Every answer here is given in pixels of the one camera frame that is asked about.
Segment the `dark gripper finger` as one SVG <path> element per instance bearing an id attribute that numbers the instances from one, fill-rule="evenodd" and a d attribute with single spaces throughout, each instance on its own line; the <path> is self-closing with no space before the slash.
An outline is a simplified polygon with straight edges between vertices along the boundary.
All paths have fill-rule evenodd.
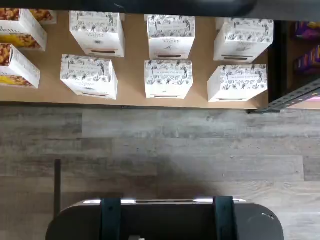
<path id="1" fill-rule="evenodd" d="M 121 199 L 103 198 L 100 202 L 100 240 L 119 240 L 121 228 Z"/>
<path id="2" fill-rule="evenodd" d="M 235 216 L 234 199 L 231 196 L 213 198 L 215 212 L 215 231 L 217 240 L 237 240 L 238 229 Z"/>

